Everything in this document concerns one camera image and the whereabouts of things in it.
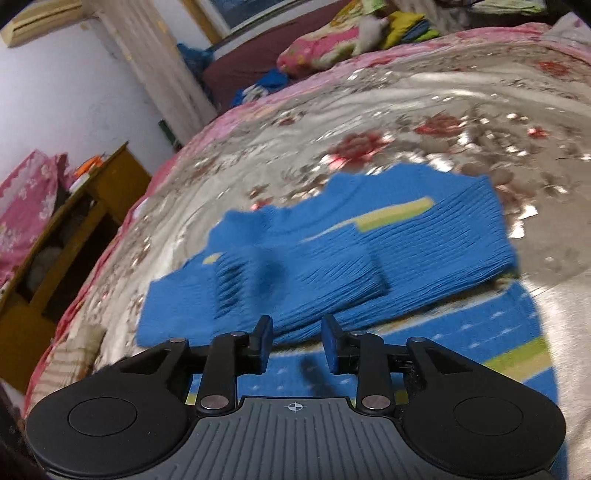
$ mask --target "orange object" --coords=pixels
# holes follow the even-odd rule
[[[74,178],[79,179],[85,173],[90,172],[91,170],[93,170],[96,167],[100,167],[102,164],[103,164],[103,156],[102,155],[97,155],[95,157],[92,157],[92,158],[86,160],[82,165],[80,165],[80,167],[78,167],[76,169],[76,171],[74,172]]]

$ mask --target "beige cloth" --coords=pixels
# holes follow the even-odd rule
[[[44,397],[86,377],[99,353],[106,328],[83,325],[76,335],[56,346],[31,396],[31,409]]]

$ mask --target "air conditioner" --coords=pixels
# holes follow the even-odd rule
[[[19,13],[0,31],[9,47],[16,47],[84,17],[82,0],[41,0]]]

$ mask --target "blue cloth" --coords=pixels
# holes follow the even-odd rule
[[[207,50],[191,48],[184,43],[177,43],[177,48],[193,76],[201,79],[205,69],[213,63],[213,52],[209,48]]]
[[[238,90],[232,101],[232,107],[252,102],[260,97],[278,92],[289,83],[289,77],[278,69],[272,69],[249,88]]]
[[[404,34],[404,36],[400,39],[400,43],[412,42],[415,38],[427,33],[429,28],[431,28],[429,20],[421,20],[416,25],[413,25],[413,27]]]
[[[349,224],[319,235],[426,194],[439,202],[414,218],[364,233]],[[214,253],[217,260],[203,264]],[[229,212],[204,253],[150,285],[137,342],[182,336],[207,344],[220,333],[252,330],[262,314],[274,320],[275,343],[301,342],[320,333],[325,313],[335,313],[346,330],[362,329],[515,263],[486,177],[414,165],[379,176],[336,175],[325,193],[291,209]]]
[[[467,303],[452,311],[434,309],[406,322],[392,324],[394,331],[382,333],[386,343],[405,345],[412,336],[423,336],[476,362],[485,363],[542,335],[531,297],[519,282],[507,291],[481,303]],[[199,389],[195,375],[191,392]],[[397,390],[404,390],[402,375],[392,374]],[[355,398],[354,375],[332,375],[320,346],[313,351],[272,353],[264,375],[238,377],[238,398],[260,397],[350,397]],[[558,404],[554,369],[544,368],[524,384]],[[554,477],[567,480],[567,452],[563,446],[552,468]]]

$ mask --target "gray ribbed plate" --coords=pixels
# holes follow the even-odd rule
[[[452,480],[417,456],[394,424],[344,398],[246,398],[203,419],[174,455],[130,480]],[[528,480],[551,480],[545,472]]]

